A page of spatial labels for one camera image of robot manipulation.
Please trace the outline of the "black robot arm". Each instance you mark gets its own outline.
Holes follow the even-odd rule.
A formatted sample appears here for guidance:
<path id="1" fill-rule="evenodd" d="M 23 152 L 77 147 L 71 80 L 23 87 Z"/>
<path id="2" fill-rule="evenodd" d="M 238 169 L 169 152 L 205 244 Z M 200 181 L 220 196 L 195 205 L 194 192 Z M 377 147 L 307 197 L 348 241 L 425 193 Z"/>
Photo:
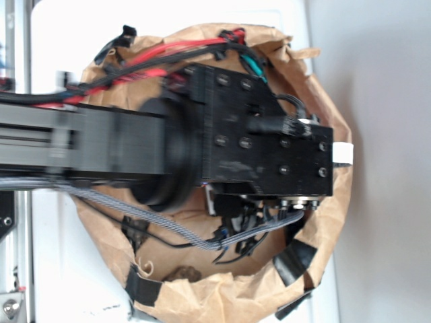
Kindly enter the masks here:
<path id="1" fill-rule="evenodd" d="M 333 131 L 287 114 L 258 77 L 194 64 L 138 111 L 1 105 L 1 175 L 128 187 L 155 211 L 202 184 L 252 199 L 333 193 Z"/>

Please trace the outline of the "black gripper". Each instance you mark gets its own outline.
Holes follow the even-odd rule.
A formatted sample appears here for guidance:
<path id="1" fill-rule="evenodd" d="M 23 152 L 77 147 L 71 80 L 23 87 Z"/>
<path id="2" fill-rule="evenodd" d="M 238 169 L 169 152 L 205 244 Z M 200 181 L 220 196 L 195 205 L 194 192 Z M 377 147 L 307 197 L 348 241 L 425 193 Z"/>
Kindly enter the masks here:
<path id="1" fill-rule="evenodd" d="M 220 194 L 261 199 L 333 194 L 333 130 L 287 114 L 261 78 L 192 66 L 190 101 L 202 115 L 203 181 Z"/>

